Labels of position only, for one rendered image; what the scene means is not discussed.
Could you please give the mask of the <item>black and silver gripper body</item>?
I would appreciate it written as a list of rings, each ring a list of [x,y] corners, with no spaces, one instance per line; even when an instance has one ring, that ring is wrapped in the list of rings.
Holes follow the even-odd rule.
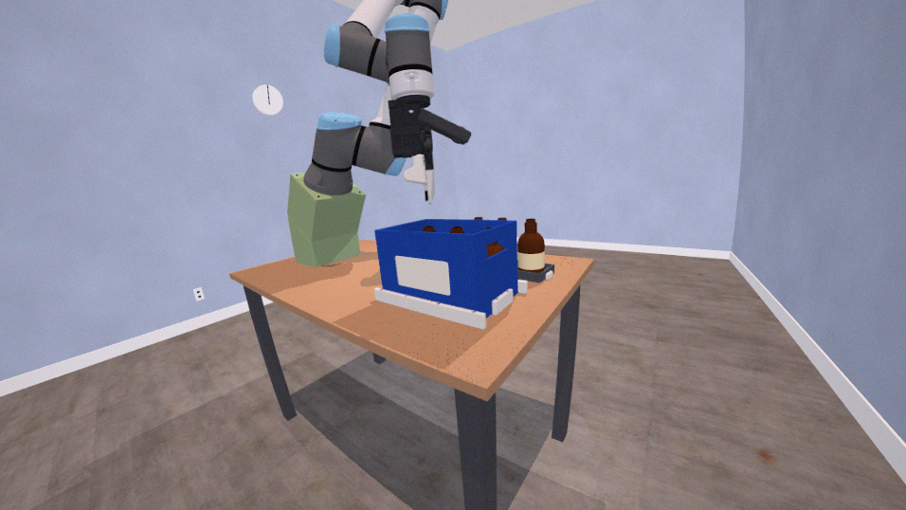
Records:
[[[421,109],[430,105],[430,97],[426,95],[406,95],[396,100],[388,100],[388,103],[390,128],[395,128],[390,129],[391,148],[394,157],[407,158],[423,155],[423,140],[426,140],[426,135],[430,135],[433,152],[432,126],[417,119]],[[412,110],[413,113],[410,113],[409,110]]]

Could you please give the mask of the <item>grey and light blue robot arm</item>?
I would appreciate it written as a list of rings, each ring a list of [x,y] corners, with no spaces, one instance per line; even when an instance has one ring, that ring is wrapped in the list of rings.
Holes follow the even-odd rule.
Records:
[[[369,127],[361,125],[361,118],[349,114],[320,115],[312,162],[303,180],[306,187],[328,195],[347,194],[353,189],[352,165],[393,176],[402,171],[406,158],[395,158],[391,151],[388,100],[406,95],[434,97],[430,44],[437,23],[444,19],[447,3],[448,0],[363,0],[342,27],[329,26],[325,62],[387,85],[377,118]],[[390,17],[399,5],[409,7],[409,13]],[[377,39],[384,25],[386,41]],[[464,127],[424,108],[417,119],[455,143],[463,145],[471,137]]]

